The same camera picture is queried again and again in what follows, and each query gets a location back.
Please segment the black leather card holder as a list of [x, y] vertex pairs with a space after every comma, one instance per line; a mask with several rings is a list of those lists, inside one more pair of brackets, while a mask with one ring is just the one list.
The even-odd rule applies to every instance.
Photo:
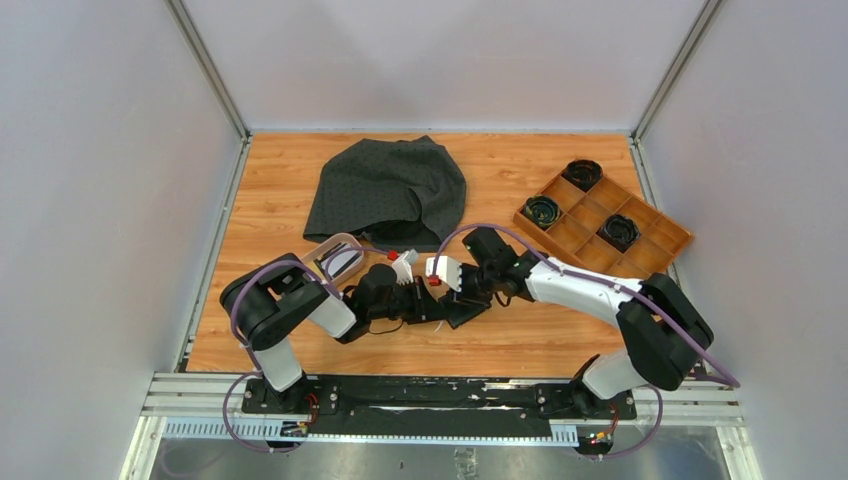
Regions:
[[451, 329], [457, 329], [491, 309], [490, 303], [465, 303], [457, 301], [444, 301], [440, 303], [442, 320]]

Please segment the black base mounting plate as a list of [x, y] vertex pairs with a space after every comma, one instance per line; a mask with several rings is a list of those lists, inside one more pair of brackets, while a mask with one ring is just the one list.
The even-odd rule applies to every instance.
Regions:
[[568, 381], [507, 378], [309, 375], [314, 401], [288, 409], [246, 384], [246, 414], [305, 415], [316, 434], [531, 438], [551, 434], [554, 420], [614, 420], [637, 416], [632, 394], [572, 403]]

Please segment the orange compartment tray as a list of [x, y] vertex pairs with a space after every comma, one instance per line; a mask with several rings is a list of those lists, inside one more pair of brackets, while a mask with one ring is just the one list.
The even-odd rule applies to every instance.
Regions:
[[[604, 171], [594, 187], [582, 192], [561, 177], [565, 168], [531, 195], [546, 195], [560, 206], [562, 215], [553, 226], [543, 231], [522, 215], [522, 206], [531, 196], [513, 214], [514, 224], [551, 255], [595, 272], [646, 279], [666, 271], [694, 240], [693, 233]], [[640, 238], [625, 253], [596, 234], [613, 214], [631, 218], [641, 231]]]

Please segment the aluminium frame rail front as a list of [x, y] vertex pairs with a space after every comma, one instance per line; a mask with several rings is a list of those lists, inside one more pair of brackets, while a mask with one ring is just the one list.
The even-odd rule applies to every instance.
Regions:
[[541, 395], [551, 381], [438, 377], [320, 379], [318, 400], [290, 412], [258, 380], [227, 374], [157, 374], [143, 403], [162, 417], [164, 437], [248, 442], [576, 447], [599, 438], [611, 444], [629, 427], [742, 428], [734, 392], [686, 381], [671, 393], [637, 388], [607, 411], [582, 418], [549, 415]]

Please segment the black round part top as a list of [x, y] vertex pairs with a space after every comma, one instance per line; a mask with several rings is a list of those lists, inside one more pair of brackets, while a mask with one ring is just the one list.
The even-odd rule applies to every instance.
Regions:
[[603, 169], [593, 160], [575, 159], [567, 164], [561, 177], [582, 192], [588, 192], [603, 178]]

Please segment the black round part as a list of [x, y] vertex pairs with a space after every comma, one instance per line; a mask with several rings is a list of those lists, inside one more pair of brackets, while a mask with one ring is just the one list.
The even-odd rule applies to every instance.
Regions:
[[536, 227], [545, 231], [559, 220], [562, 210], [552, 198], [546, 195], [534, 195], [525, 201], [521, 213]]
[[582, 192], [588, 192], [603, 178], [603, 169], [593, 160], [575, 159], [567, 164], [561, 177]]
[[625, 253], [640, 238], [641, 231], [631, 218], [613, 214], [604, 221], [596, 234], [620, 253]]

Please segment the dark grey dotted cloth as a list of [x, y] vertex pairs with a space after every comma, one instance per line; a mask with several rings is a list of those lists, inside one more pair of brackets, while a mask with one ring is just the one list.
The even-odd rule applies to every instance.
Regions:
[[322, 168], [303, 238], [338, 233], [381, 250], [434, 252], [463, 219], [467, 182], [441, 144], [363, 139]]

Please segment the black round part left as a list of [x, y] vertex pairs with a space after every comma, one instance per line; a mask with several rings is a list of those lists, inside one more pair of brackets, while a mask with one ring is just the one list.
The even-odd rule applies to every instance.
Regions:
[[546, 195], [534, 195], [525, 201], [521, 213], [536, 227], [545, 231], [559, 220], [562, 210], [552, 198]]

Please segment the black round part right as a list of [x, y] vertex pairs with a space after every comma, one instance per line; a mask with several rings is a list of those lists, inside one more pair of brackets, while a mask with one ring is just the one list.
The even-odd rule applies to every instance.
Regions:
[[613, 214], [604, 221], [596, 234], [620, 253], [625, 253], [640, 238], [641, 231], [631, 218]]

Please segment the pink oval tray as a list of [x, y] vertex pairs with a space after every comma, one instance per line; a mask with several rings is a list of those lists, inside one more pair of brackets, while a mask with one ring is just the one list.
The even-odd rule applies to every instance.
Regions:
[[364, 267], [365, 252], [353, 235], [339, 233], [330, 236], [306, 254], [303, 257], [303, 263], [325, 280], [339, 285]]

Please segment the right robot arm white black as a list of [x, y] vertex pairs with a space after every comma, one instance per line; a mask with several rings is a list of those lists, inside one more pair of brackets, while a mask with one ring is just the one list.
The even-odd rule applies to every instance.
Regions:
[[453, 326], [473, 317], [460, 313], [463, 305], [482, 313], [495, 298], [504, 303], [521, 298], [588, 314], [622, 336], [620, 350], [591, 357], [561, 394], [547, 395], [547, 412], [561, 402], [564, 410], [592, 418], [615, 396], [634, 388], [675, 391], [695, 364], [706, 359], [714, 333], [668, 275], [638, 279], [600, 274], [532, 246], [517, 254], [503, 239], [507, 229], [494, 224], [472, 224], [461, 231], [472, 263], [458, 262], [439, 248], [425, 267], [430, 283], [448, 287], [443, 301]]

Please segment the white black credit card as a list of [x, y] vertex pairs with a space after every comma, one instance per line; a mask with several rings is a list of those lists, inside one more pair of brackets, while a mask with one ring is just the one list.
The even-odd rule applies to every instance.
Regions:
[[341, 244], [323, 254], [317, 261], [318, 268], [330, 278], [337, 278], [361, 260], [362, 254], [351, 245]]

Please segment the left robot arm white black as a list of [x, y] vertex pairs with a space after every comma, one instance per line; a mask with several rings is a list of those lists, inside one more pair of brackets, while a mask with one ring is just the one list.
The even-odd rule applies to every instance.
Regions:
[[403, 284], [399, 280], [394, 267], [375, 264], [357, 284], [333, 293], [289, 253], [231, 282], [219, 303], [261, 375], [268, 400], [279, 411], [293, 413], [316, 399], [289, 339], [303, 322], [346, 344], [368, 334], [375, 320], [413, 325], [447, 318], [422, 277]]

